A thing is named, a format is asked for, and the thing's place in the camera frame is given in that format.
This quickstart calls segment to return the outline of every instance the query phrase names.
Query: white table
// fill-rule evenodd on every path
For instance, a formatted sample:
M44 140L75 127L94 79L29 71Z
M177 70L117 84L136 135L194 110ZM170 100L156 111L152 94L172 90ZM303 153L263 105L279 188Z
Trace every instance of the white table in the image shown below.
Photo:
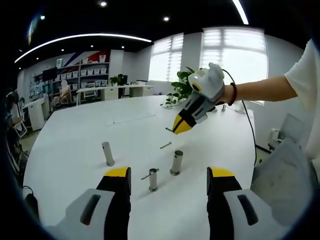
M33 131L42 129L45 125L45 119L49 117L50 105L49 98L42 97L31 101L22 107L22 110L28 108L30 123Z
M89 91L101 91L102 101L116 100L118 99L118 89L129 89L129 96L131 98L152 96L154 93L154 86L151 85L119 85L80 88L76 91L76 105L81 104L81 93Z
M206 121L174 135L165 128L172 127L182 106L164 109L160 104L165 99L124 98L53 113L33 145L23 182L34 191L43 225L57 225L67 206L95 189L105 172L130 166L128 239L209 239L207 167L232 171L248 189L255 162L250 124L245 115L229 107L222 112L218 106ZM254 128L253 112L248 111ZM106 165L102 142L110 142L113 167ZM175 150L183 151L178 176L169 173ZM150 168L159 168L156 192L149 191L148 178L141 180Z

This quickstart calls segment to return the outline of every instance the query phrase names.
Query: person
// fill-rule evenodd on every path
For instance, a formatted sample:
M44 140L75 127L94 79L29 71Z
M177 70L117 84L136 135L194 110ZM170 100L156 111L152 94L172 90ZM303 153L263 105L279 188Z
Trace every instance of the person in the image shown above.
M10 148L11 153L15 156L15 154L19 152L18 147L16 147L16 143L19 139L18 133L21 133L23 130L22 130L22 126L18 124L21 122L21 117L20 117L19 107L16 104L15 97L12 94L9 94L6 97L6 107L7 107L7 113L9 114L7 141L8 141L8 146Z
M54 108L57 106L57 104L61 102L67 102L69 99L69 85L67 83L67 81L64 79L61 81L61 86L62 86L62 89L61 89L61 92L60 92L60 95L59 96L55 96L53 99L52 99L52 102L51 102L51 110L54 111Z
M236 101L278 102L298 97L304 108L314 114L312 131L305 149L306 157L320 163L320 55L313 40L306 44L301 59L282 76L236 86ZM217 103L230 103L234 87L225 86Z

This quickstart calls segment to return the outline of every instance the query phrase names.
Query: window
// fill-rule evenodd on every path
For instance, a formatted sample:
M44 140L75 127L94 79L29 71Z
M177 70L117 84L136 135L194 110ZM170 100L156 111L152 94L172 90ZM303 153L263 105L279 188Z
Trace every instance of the window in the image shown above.
M267 45L264 32L248 27L216 27L203 30L201 68L217 63L227 70L236 84L256 82L268 77ZM225 84L232 82L224 74Z
M151 52L149 81L175 82L180 71L183 33L154 43Z

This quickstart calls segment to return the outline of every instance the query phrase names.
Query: drawer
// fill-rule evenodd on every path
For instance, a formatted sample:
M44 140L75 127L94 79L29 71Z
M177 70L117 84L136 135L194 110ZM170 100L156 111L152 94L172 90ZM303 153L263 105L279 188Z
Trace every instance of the drawer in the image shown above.
M104 97L102 98L103 101L107 100L116 100L118 99L118 88L117 87L112 87L112 88L106 88L103 91Z

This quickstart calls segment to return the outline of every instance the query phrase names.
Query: metal rod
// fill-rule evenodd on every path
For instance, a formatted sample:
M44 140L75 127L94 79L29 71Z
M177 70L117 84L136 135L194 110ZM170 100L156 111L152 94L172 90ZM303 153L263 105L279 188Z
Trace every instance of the metal rod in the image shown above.
M151 192L155 192L158 190L158 185L157 185L157 172L159 169L151 168L149 170L149 190Z
M102 143L102 148L103 148L106 164L109 167L115 165L116 162L115 162L114 158L112 157L110 143L107 142L107 141L103 142Z
M177 176L180 174L180 168L181 168L181 162L182 162L183 155L184 155L184 153L182 151L177 150L174 152L172 167L170 169L170 173L174 176Z
M165 128L166 130L168 130L169 132L171 132L171 133L174 133L174 131L172 131L171 129L169 129L169 128Z
M163 149L163 148L165 148L166 146L169 146L170 144L172 144L172 143L171 143L171 142L169 142L169 143L167 143L166 145L164 145L164 146L160 147L160 149Z

